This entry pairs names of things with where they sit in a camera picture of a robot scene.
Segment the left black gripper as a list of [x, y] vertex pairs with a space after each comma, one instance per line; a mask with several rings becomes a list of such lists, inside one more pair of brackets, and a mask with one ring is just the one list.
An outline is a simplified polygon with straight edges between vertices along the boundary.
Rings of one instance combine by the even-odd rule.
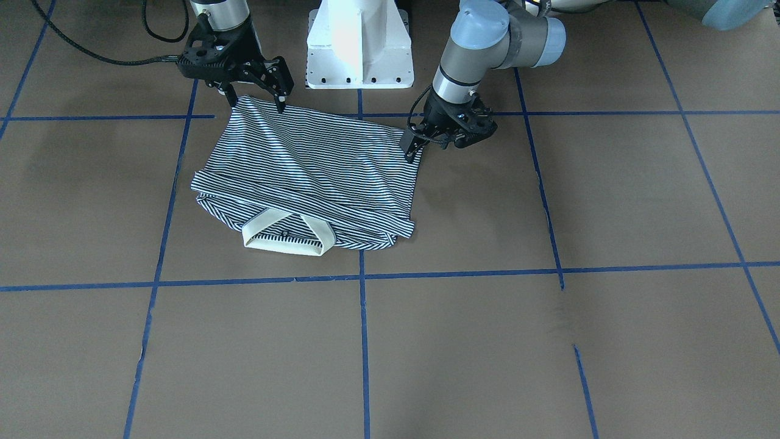
[[[412, 123], [413, 111], [423, 97], [427, 99], [422, 122]], [[466, 148], [493, 136], [497, 129], [493, 111], [485, 106], [479, 93], [471, 94], [465, 103], [454, 104], [426, 87], [411, 106], [399, 147], [406, 162], [412, 164], [425, 145], [436, 143], [446, 149], [452, 143], [456, 148]]]

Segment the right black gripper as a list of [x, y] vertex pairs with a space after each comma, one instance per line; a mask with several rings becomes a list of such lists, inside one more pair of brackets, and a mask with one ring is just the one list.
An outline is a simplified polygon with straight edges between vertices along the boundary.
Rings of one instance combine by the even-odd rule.
[[187, 37], [177, 67], [184, 77], [204, 80], [223, 87], [231, 108], [238, 103], [232, 82], [253, 83], [270, 92], [279, 114], [294, 88], [294, 80], [283, 57], [266, 59], [251, 21], [229, 30], [215, 30], [203, 23], [195, 25]]

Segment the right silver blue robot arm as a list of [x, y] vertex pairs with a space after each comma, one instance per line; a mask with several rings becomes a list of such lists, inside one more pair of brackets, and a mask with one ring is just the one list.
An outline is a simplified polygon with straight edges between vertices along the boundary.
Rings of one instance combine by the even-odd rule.
[[256, 84], [268, 92], [279, 113], [285, 111], [294, 80], [283, 57], [265, 58], [245, 1], [191, 1], [197, 24], [187, 36], [176, 65], [189, 79], [217, 89], [234, 107], [235, 82]]

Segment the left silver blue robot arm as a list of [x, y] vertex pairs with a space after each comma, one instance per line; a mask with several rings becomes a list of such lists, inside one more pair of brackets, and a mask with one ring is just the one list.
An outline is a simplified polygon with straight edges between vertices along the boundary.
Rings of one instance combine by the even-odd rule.
[[600, 1], [462, 1], [432, 83], [419, 96], [424, 115], [407, 120], [399, 142], [407, 162], [429, 144], [466, 148], [493, 136], [497, 123], [479, 97], [486, 72], [556, 62], [567, 33], [558, 15], [591, 12]]

